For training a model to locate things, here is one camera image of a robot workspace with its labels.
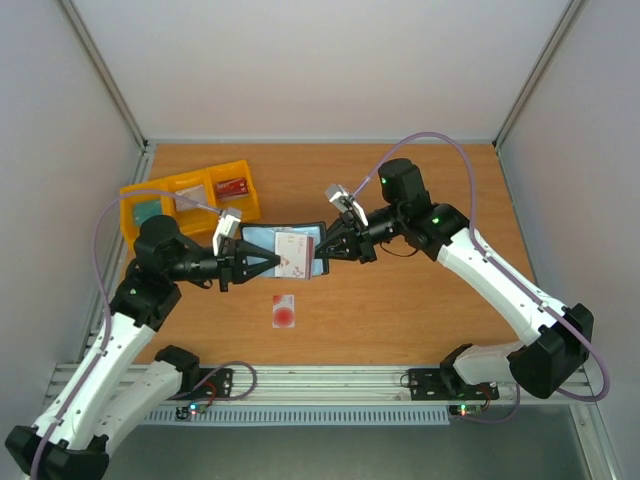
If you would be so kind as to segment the white red pattern card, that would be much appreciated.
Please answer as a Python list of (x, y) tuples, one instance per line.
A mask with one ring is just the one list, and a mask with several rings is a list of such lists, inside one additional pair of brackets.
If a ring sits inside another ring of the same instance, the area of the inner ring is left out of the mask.
[(280, 263), (274, 269), (276, 278), (309, 280), (313, 273), (314, 238), (291, 231), (275, 234), (274, 252)]

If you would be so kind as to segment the red white circle card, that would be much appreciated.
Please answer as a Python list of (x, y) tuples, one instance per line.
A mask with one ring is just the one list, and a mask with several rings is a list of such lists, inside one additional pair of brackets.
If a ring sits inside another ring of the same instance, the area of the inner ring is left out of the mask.
[(273, 296), (272, 326), (281, 329), (295, 326), (295, 297), (293, 295)]

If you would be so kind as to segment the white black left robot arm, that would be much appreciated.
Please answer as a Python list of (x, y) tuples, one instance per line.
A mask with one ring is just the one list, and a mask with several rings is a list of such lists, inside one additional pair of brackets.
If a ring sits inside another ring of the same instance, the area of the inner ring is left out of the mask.
[(196, 355), (168, 346), (124, 392), (116, 387), (181, 298), (178, 284), (227, 291), (277, 266), (276, 254), (234, 236), (239, 220), (221, 217), (211, 246), (197, 244), (166, 215), (146, 220), (135, 258), (105, 305), (98, 337), (52, 404), (5, 446), (32, 479), (100, 479), (117, 446), (157, 405), (189, 398), (208, 381)]

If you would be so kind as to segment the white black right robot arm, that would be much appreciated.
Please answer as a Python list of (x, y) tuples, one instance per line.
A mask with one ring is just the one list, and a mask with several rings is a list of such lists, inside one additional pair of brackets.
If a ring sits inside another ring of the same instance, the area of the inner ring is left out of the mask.
[(340, 214), (316, 247), (316, 257), (374, 262), (376, 246), (403, 237), (470, 285), (517, 336), (513, 343), (489, 347), (463, 344), (446, 356), (440, 378), (451, 397), (491, 382), (514, 382), (540, 399), (559, 391), (589, 357), (585, 344), (593, 331), (592, 313), (540, 290), (472, 231), (464, 214), (433, 202), (410, 160), (389, 160), (378, 175), (387, 205), (370, 213), (342, 186), (327, 189)]

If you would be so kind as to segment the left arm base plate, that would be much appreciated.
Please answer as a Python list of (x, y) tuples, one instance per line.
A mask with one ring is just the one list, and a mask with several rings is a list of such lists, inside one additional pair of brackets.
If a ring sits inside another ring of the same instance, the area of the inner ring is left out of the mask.
[(198, 387), (191, 392), (180, 392), (171, 400), (180, 401), (208, 401), (212, 395), (214, 399), (228, 399), (233, 388), (234, 371), (223, 368), (213, 373), (213, 368), (201, 368)]

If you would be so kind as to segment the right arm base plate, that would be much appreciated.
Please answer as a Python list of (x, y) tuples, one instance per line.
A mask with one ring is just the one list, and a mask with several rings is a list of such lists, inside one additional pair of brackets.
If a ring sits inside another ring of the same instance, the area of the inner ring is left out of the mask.
[(409, 390), (412, 401), (485, 401), (498, 400), (499, 390), (489, 383), (463, 385), (451, 393), (440, 376), (439, 368), (411, 368), (400, 377), (400, 385)]

